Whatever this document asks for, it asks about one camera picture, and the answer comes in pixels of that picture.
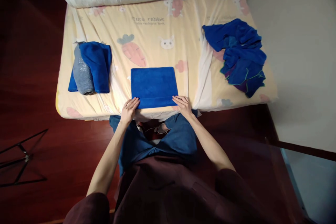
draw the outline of white wall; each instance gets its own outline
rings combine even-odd
[[[279,88],[280,141],[336,152],[336,0],[247,0]]]

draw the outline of pile of blue clothes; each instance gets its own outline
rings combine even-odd
[[[240,19],[226,24],[203,26],[205,37],[217,52],[225,49],[224,66],[220,70],[229,84],[251,98],[256,90],[265,86],[263,65],[266,54],[260,49],[261,37],[257,30]]]
[[[74,51],[75,62],[68,91],[82,95],[109,93],[109,74],[112,53],[109,45],[98,42],[79,42]]]

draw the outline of sleeve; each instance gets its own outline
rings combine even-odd
[[[217,173],[215,190],[226,199],[243,208],[258,223],[279,223],[273,213],[266,209],[247,183],[231,169],[222,169]]]
[[[74,205],[66,215],[63,224],[107,224],[109,220],[109,200],[105,194],[96,192]]]

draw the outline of person's left hand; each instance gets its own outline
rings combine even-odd
[[[130,124],[133,117],[135,116],[135,110],[139,105],[139,98],[129,99],[122,108],[120,122]]]

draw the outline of person's right hand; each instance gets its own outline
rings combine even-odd
[[[178,110],[189,120],[194,114],[191,112],[189,99],[184,96],[173,96],[173,101],[178,105]]]
[[[138,107],[140,101],[139,98],[133,98],[133,100],[129,99],[125,102],[124,107],[121,111],[120,122],[130,124],[133,117],[135,116],[135,110]]]

